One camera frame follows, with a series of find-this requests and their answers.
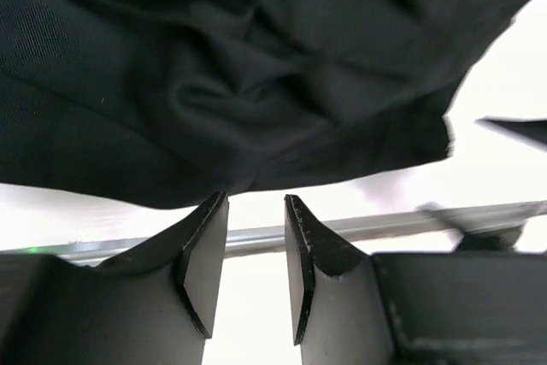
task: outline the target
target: wrinkled cloth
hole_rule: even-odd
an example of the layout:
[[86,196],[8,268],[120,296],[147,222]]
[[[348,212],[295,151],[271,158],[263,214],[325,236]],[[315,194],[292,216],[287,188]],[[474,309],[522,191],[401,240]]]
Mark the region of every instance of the wrinkled cloth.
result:
[[156,208],[440,161],[529,0],[0,0],[0,182]]

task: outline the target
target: metal rail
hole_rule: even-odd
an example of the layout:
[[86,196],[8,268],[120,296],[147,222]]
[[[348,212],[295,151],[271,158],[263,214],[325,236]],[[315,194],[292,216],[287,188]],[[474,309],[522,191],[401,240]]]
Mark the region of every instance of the metal rail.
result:
[[[522,225],[538,215],[547,215],[547,200],[492,206],[450,209],[450,215],[466,221],[473,231],[503,230]],[[446,229],[439,221],[421,212],[350,218],[326,221],[325,225],[349,241],[399,237]],[[285,250],[285,229],[282,226],[233,230],[228,233],[226,257],[248,256]],[[102,260],[125,251],[146,238],[125,238],[111,241],[53,245],[48,247],[6,250],[3,253],[48,253],[78,265],[95,266]]]

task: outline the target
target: white background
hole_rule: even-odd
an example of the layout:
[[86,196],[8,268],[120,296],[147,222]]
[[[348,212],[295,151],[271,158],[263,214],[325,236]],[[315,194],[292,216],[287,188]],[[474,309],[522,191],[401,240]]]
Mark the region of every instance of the white background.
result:
[[[547,155],[475,125],[483,116],[547,118],[547,0],[534,0],[468,77],[450,111],[456,150],[445,162],[290,190],[322,220],[408,211],[428,201],[471,206],[547,199]],[[283,223],[285,191],[231,199],[230,229]],[[1,249],[143,237],[189,209],[158,211],[66,193],[0,185]],[[547,249],[545,220],[526,229],[520,248]],[[450,250],[445,233],[359,243],[377,250]],[[284,254],[225,261],[215,337],[204,364],[299,364],[291,346]]]

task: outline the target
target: white table surface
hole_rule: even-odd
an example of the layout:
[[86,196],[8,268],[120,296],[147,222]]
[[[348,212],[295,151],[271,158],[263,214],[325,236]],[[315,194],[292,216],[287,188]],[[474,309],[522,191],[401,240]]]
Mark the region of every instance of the white table surface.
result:
[[[481,126],[483,116],[547,118],[547,0],[534,0],[469,75],[450,111],[454,155],[444,162],[342,184],[232,197],[230,229],[283,223],[283,196],[298,194],[322,220],[409,211],[436,201],[473,206],[547,199],[547,155]],[[0,185],[0,249],[152,235],[188,214],[62,191]],[[545,221],[520,246],[543,251]],[[450,250],[446,233],[359,243],[367,251]],[[225,261],[215,337],[204,364],[299,364],[291,346],[284,254]]]

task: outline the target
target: black cloth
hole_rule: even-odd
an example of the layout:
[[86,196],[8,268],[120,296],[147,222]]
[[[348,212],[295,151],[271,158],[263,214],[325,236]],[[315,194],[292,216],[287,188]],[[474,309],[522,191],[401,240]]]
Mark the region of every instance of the black cloth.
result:
[[529,0],[0,0],[0,181],[157,208],[442,160]]
[[504,128],[516,135],[528,138],[547,146],[547,120],[510,121],[499,119],[482,119],[485,123]]

